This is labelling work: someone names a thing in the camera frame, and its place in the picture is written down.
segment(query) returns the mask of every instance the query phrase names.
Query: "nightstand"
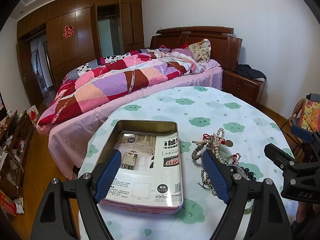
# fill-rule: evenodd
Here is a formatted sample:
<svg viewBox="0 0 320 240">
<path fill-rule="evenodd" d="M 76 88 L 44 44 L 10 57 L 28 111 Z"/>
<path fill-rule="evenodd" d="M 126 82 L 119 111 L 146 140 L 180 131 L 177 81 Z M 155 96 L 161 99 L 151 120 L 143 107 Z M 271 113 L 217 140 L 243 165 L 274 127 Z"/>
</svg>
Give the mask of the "nightstand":
<svg viewBox="0 0 320 240">
<path fill-rule="evenodd" d="M 224 70 L 222 76 L 222 91 L 256 106 L 260 101 L 266 81 L 261 82 L 239 75 L 230 70 Z"/>
</svg>

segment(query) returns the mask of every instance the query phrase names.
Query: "white tablecloth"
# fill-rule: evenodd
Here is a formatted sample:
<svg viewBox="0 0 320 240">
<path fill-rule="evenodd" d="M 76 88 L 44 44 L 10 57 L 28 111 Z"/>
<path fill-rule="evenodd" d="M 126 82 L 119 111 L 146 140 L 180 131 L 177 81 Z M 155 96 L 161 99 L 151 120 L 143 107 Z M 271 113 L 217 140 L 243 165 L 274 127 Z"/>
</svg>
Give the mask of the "white tablecloth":
<svg viewBox="0 0 320 240">
<path fill-rule="evenodd" d="M 79 176 L 91 172 L 106 139 L 120 120 L 161 120 L 178 124 L 183 177 L 183 208 L 175 215 L 151 215 L 120 211 L 98 205 L 107 227 L 118 239 L 209 239 L 226 205 L 210 191 L 202 189 L 202 166 L 194 164 L 191 152 L 193 140 L 201 140 L 204 133 L 225 130 L 225 139 L 233 142 L 228 148 L 240 153 L 240 166 L 253 171 L 258 181 L 271 178 L 279 191 L 282 171 L 264 155 L 264 147 L 273 143 L 292 155 L 279 127 L 265 114 L 231 94 L 210 87 L 180 87 L 164 90 L 118 108 L 99 128 L 88 144 L 88 153 Z M 283 199 L 290 222 L 295 220 L 298 203 Z M 236 239 L 242 240 L 250 214 L 243 216 Z M 88 239 L 81 216 L 79 227 L 82 239 Z"/>
</svg>

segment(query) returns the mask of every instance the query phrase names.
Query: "black circular label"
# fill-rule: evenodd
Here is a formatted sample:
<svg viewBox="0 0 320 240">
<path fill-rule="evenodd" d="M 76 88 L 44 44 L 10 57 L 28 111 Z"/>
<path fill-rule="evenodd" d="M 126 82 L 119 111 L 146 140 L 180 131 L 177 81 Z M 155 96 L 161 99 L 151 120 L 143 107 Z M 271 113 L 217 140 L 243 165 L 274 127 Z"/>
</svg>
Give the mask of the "black circular label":
<svg viewBox="0 0 320 240">
<path fill-rule="evenodd" d="M 130 142 L 130 143 L 133 143 L 133 142 L 135 142 L 135 141 L 136 141 L 136 139 L 135 139 L 134 137 L 128 138 L 128 142 Z"/>
<path fill-rule="evenodd" d="M 168 191 L 168 186 L 165 185 L 165 184 L 160 184 L 160 185 L 158 186 L 158 191 L 159 191 L 160 193 L 166 193 L 166 192 Z"/>
</svg>

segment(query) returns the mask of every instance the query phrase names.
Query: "wooden headboard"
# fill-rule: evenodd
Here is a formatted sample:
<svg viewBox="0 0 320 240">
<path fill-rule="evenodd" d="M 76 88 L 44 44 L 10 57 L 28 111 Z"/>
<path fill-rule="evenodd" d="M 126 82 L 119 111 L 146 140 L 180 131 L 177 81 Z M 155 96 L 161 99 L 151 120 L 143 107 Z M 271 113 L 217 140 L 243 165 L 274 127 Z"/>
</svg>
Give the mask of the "wooden headboard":
<svg viewBox="0 0 320 240">
<path fill-rule="evenodd" d="M 156 33 L 160 35 L 152 37 L 151 49 L 157 49 L 161 45 L 175 49 L 186 42 L 190 45 L 208 39 L 211 43 L 210 58 L 218 61 L 223 69 L 237 69 L 242 39 L 229 35 L 233 34 L 233 28 L 191 26 L 161 29 Z"/>
</svg>

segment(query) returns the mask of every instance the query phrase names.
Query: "metal screw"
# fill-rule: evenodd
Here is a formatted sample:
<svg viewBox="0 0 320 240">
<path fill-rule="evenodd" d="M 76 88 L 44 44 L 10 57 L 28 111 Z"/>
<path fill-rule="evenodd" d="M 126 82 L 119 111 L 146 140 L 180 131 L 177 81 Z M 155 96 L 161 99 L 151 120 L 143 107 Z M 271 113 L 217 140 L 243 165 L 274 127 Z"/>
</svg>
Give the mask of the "metal screw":
<svg viewBox="0 0 320 240">
<path fill-rule="evenodd" d="M 239 173 L 235 173 L 235 174 L 233 174 L 233 178 L 236 180 L 240 180 L 242 178 L 242 176 Z"/>
<path fill-rule="evenodd" d="M 91 178 L 91 173 L 85 173 L 85 174 L 83 174 L 82 175 L 82 178 L 84 178 L 84 179 L 90 179 Z"/>
<path fill-rule="evenodd" d="M 57 184 L 59 182 L 59 178 L 53 178 L 52 180 L 51 180 L 51 183 L 52 184 Z"/>
<path fill-rule="evenodd" d="M 266 179 L 265 182 L 266 182 L 268 185 L 272 185 L 272 183 L 273 183 L 272 179 Z"/>
</svg>

